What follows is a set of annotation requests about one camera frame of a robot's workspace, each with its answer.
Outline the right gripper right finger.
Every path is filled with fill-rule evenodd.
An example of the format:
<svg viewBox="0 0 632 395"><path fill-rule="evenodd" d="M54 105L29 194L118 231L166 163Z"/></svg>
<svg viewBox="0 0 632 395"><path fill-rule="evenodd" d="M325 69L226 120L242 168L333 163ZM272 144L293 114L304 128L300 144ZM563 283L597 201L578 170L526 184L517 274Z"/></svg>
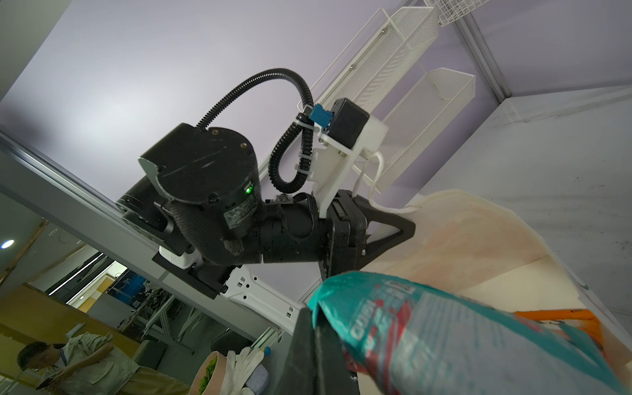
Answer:
<svg viewBox="0 0 632 395"><path fill-rule="evenodd" d="M368 200L362 201L362 214L367 222L365 246L362 250L362 261L372 262L380 255L410 240L416 232L416 224L411 214L416 208L393 209L378 208Z"/></svg>

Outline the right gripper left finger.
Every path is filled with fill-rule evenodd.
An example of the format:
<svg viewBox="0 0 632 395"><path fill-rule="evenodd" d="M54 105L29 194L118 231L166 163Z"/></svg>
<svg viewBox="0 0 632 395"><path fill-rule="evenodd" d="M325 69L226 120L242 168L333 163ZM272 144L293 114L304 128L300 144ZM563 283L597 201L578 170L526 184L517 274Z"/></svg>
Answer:
<svg viewBox="0 0 632 395"><path fill-rule="evenodd" d="M347 368L342 343L322 313L299 312L289 352L274 394L357 395L358 383Z"/></svg>

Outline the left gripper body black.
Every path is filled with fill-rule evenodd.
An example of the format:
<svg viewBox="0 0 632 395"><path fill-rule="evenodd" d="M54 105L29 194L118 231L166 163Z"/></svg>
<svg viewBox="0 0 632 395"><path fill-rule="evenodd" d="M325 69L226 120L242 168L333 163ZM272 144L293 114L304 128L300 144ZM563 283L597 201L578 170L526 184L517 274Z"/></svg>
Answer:
<svg viewBox="0 0 632 395"><path fill-rule="evenodd" d="M327 243L320 260L323 280L357 271L365 249L367 220L350 190L339 190L327 210Z"/></svg>

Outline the teal snack packet top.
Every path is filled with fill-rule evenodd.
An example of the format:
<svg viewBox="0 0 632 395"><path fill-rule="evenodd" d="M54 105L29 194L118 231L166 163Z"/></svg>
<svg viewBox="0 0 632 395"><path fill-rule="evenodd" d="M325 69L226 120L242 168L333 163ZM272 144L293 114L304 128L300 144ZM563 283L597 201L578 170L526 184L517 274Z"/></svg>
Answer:
<svg viewBox="0 0 632 395"><path fill-rule="evenodd" d="M587 333L395 276L333 276L309 308L386 394L626 393Z"/></svg>

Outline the white floral paper bag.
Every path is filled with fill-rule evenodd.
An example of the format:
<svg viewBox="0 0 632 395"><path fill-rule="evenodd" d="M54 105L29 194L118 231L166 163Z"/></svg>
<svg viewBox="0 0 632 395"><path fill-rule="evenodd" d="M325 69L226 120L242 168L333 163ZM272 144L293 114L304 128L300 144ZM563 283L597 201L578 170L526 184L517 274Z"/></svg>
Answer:
<svg viewBox="0 0 632 395"><path fill-rule="evenodd" d="M631 336L591 287L514 212L458 189L416 195L416 234L365 266L548 324L588 319L617 383L631 388Z"/></svg>

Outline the orange snack packet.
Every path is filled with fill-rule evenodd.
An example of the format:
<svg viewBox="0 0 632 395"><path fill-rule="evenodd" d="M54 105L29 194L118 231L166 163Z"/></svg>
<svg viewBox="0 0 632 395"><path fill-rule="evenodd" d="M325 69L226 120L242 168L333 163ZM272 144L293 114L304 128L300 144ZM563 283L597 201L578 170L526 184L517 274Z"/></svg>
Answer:
<svg viewBox="0 0 632 395"><path fill-rule="evenodd" d="M560 332L561 324L567 324L588 334L595 347L605 356L600 320L588 309L556 309L517 311L515 316L540 322L543 326Z"/></svg>

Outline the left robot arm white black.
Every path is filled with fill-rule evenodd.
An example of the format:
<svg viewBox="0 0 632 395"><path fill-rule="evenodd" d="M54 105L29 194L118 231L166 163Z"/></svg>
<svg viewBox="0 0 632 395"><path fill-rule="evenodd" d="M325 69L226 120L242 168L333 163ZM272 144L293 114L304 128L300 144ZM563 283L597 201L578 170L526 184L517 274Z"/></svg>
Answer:
<svg viewBox="0 0 632 395"><path fill-rule="evenodd" d="M160 247L155 261L204 296L223 296L293 333L301 305L250 267L316 262L323 278L357 271L413 237L413 222L348 190L261 195L248 139L177 126L140 158L145 176L120 200L123 220Z"/></svg>

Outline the upper white mesh shelf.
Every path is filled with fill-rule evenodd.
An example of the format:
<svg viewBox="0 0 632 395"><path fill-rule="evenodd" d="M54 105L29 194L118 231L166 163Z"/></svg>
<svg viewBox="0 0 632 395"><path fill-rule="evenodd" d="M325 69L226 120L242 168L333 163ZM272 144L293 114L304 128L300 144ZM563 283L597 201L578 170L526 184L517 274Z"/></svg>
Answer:
<svg viewBox="0 0 632 395"><path fill-rule="evenodd" d="M314 102L330 110L347 98L373 112L438 36L436 8L380 8L312 85Z"/></svg>

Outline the white mesh shelf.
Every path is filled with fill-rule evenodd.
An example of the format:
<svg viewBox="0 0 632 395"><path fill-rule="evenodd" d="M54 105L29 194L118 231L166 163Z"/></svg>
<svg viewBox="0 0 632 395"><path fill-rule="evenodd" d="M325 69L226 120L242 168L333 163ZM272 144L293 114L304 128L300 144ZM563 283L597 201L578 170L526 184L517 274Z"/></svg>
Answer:
<svg viewBox="0 0 632 395"><path fill-rule="evenodd" d="M416 64L377 102L371 113L388 126L380 152L384 193L476 96L477 77L446 67Z"/></svg>
<svg viewBox="0 0 632 395"><path fill-rule="evenodd" d="M314 102L330 110L347 98L373 112L438 36L436 8L380 8L312 85Z"/></svg>

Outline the lower white mesh shelf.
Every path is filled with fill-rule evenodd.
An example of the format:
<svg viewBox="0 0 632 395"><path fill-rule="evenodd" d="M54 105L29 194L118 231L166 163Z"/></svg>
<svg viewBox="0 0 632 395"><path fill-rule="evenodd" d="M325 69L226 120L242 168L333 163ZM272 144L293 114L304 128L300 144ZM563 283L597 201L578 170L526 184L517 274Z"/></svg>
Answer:
<svg viewBox="0 0 632 395"><path fill-rule="evenodd" d="M416 64L377 102L371 113L388 126L380 152L384 193L476 96L477 77L446 67Z"/></svg>

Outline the person in background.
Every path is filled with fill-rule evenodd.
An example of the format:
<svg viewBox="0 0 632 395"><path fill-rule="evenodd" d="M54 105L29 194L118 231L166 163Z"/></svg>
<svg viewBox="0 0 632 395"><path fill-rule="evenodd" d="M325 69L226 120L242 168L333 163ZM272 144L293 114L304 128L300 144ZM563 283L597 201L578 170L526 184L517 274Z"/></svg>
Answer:
<svg viewBox="0 0 632 395"><path fill-rule="evenodd" d="M65 343L32 342L17 355L21 370L38 370L47 394L188 394L190 386L138 365L112 335L84 333Z"/></svg>

